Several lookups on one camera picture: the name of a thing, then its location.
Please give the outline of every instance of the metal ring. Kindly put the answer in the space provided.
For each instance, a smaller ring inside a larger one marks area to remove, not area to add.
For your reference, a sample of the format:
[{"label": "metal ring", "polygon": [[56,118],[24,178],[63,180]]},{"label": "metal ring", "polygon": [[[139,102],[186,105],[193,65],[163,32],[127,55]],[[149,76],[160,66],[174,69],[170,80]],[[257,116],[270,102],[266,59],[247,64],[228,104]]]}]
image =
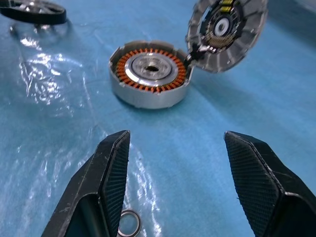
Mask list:
[{"label": "metal ring", "polygon": [[140,228],[141,228],[141,221],[140,221],[139,215],[134,210],[130,210],[130,209],[123,210],[121,215],[120,215],[120,218],[122,219],[122,217],[125,215],[132,215],[133,217],[135,217],[135,219],[137,221],[137,227],[136,227],[136,230],[133,233],[131,233],[130,235],[123,234],[118,228],[118,236],[119,237],[135,237],[135,236],[137,236],[139,234]]},{"label": "metal ring", "polygon": [[227,17],[223,17],[219,19],[214,26],[214,34],[215,36],[222,37],[226,34],[231,27],[231,23]]},{"label": "metal ring", "polygon": [[163,54],[139,53],[127,60],[125,73],[140,85],[163,86],[177,79],[178,67],[170,57]]}]

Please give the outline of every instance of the copper winding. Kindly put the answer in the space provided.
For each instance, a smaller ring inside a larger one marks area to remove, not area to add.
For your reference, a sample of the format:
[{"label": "copper winding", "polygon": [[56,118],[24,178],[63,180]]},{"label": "copper winding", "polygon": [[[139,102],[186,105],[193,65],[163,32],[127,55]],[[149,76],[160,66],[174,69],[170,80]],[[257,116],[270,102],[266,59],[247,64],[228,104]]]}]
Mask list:
[{"label": "copper winding", "polygon": [[[124,68],[125,64],[130,57],[134,56],[135,54],[145,53],[145,52],[146,53],[147,52],[159,53],[159,54],[162,54],[162,55],[165,55],[165,56],[171,58],[178,67],[178,75],[177,75],[176,79],[173,80],[169,84],[162,85],[162,86],[155,86],[155,87],[144,86],[144,85],[141,85],[141,84],[138,84],[138,83],[132,81],[125,73],[125,68]],[[185,81],[185,78],[186,78],[186,73],[187,73],[187,70],[186,70],[183,62],[178,57],[176,57],[175,55],[173,55],[167,51],[160,50],[160,49],[153,49],[153,48],[150,48],[150,49],[141,48],[138,50],[130,51],[129,53],[125,54],[124,56],[122,56],[120,58],[120,60],[117,63],[117,67],[116,67],[116,74],[121,82],[124,82],[125,84],[127,84],[129,86],[133,86],[139,90],[151,91],[152,93],[155,93],[155,92],[160,93],[163,91],[172,90],[172,89],[175,89],[177,87],[182,86],[184,81]]]}]

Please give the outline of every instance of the motor bearing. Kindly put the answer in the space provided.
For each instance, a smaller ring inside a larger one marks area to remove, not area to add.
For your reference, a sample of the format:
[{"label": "motor bearing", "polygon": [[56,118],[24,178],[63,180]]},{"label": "motor bearing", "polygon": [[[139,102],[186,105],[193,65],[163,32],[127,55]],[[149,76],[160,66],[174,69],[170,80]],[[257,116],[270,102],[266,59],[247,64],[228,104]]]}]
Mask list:
[{"label": "motor bearing", "polygon": [[165,42],[130,42],[110,58],[113,91],[137,108],[171,107],[187,91],[191,67],[184,64],[186,56]]},{"label": "motor bearing", "polygon": [[186,42],[210,47],[196,66],[212,73],[239,63],[256,43],[267,17],[268,0],[199,0]]},{"label": "motor bearing", "polygon": [[120,218],[122,219],[123,216],[125,215],[132,215],[135,219],[136,219],[136,229],[133,233],[131,233],[130,235],[124,234],[122,233],[122,231],[118,228],[118,237],[135,237],[139,234],[140,229],[141,229],[141,220],[140,220],[140,216],[134,211],[134,210],[123,210],[121,213]]}]

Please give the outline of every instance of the blue mat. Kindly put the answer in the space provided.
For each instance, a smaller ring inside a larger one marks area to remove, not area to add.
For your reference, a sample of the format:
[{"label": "blue mat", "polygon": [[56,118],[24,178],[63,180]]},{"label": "blue mat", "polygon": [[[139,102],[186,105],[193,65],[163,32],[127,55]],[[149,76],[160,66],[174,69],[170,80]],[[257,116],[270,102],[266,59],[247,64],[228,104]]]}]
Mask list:
[{"label": "blue mat", "polygon": [[267,142],[316,194],[315,30],[295,21],[314,15],[285,7],[286,22],[271,3],[242,63],[218,75],[195,69],[183,102],[143,111],[112,94],[108,59],[132,40],[185,50],[195,0],[60,3],[71,21],[68,31],[57,28],[60,37],[20,23],[10,33],[12,22],[0,20],[0,236],[40,236],[72,175],[123,129],[132,137],[124,207],[140,214],[142,237],[254,236],[226,130]]}]

